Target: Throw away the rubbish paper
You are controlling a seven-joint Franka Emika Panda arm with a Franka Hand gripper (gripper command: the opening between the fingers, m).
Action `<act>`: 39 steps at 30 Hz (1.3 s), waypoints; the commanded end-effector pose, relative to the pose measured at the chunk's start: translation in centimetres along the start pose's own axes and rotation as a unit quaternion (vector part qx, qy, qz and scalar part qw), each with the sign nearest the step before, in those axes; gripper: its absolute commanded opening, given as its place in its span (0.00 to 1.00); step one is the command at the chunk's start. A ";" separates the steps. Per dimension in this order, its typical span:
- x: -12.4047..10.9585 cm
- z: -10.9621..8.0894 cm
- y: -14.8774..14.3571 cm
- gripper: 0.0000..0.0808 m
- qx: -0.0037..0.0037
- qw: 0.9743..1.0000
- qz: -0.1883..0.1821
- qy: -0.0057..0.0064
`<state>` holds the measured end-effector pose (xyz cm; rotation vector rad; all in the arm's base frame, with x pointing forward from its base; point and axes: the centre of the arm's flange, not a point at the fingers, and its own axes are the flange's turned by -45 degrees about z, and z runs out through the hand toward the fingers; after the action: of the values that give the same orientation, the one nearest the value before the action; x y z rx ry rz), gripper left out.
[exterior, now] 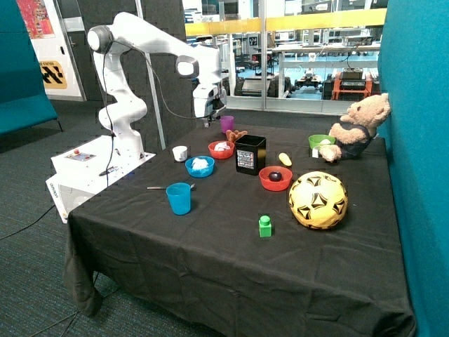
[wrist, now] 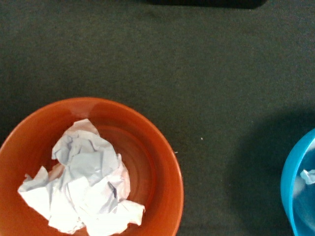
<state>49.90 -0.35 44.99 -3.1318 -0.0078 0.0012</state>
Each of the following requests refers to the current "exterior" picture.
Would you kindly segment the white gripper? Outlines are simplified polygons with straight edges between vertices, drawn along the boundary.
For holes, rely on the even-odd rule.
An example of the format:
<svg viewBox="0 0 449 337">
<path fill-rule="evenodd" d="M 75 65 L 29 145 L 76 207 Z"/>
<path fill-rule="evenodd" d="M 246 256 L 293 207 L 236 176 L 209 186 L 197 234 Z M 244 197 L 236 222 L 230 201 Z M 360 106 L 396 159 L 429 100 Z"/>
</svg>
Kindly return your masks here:
<svg viewBox="0 0 449 337">
<path fill-rule="evenodd" d="M 220 118 L 219 111 L 227 106 L 227 92 L 221 83 L 199 84 L 193 91 L 194 113 L 196 118 L 204 119 L 204 126 L 209 127 L 210 121 Z"/>
</svg>

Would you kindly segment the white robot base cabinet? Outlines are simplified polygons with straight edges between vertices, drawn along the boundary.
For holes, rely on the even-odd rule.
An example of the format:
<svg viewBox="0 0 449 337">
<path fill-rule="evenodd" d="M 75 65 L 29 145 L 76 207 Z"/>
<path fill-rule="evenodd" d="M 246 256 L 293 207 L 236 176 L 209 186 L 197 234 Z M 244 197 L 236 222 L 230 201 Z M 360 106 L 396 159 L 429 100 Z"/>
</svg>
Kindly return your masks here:
<svg viewBox="0 0 449 337">
<path fill-rule="evenodd" d="M 62 222 L 70 211 L 154 156 L 141 147 L 121 147 L 112 136 L 100 136 L 52 157 L 56 174 L 46 184 Z"/>
</svg>

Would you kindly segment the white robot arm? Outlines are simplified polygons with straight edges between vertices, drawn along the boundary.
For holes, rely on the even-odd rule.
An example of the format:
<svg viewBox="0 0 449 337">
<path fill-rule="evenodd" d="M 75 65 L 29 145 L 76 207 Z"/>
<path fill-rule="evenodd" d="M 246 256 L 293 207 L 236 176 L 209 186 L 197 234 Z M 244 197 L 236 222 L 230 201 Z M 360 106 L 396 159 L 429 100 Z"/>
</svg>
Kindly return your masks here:
<svg viewBox="0 0 449 337">
<path fill-rule="evenodd" d="M 130 125 L 146 115 L 147 105 L 128 85 L 120 61 L 122 53 L 134 49 L 142 53 L 175 55 L 180 77 L 199 80 L 193 97 L 194 112 L 200 119 L 208 121 L 227 104 L 220 51 L 216 46 L 190 46 L 130 13 L 117 14 L 112 25 L 91 28 L 88 44 L 103 90 L 116 99 L 114 104 L 100 110 L 99 118 L 115 135 L 114 143 L 124 162 L 144 157 L 141 136 Z"/>
</svg>

